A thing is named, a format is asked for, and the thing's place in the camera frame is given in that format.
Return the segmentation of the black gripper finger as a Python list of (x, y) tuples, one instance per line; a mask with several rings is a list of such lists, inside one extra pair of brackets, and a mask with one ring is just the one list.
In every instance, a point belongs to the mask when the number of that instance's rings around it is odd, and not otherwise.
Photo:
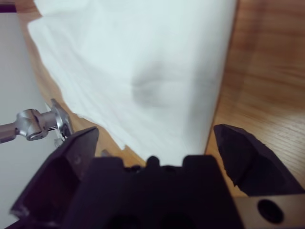
[(61, 224), (95, 156), (99, 130), (90, 127), (67, 137), (41, 165), (13, 204), (17, 224)]
[(303, 194), (305, 190), (276, 154), (253, 134), (231, 125), (213, 127), (225, 171), (248, 196)]

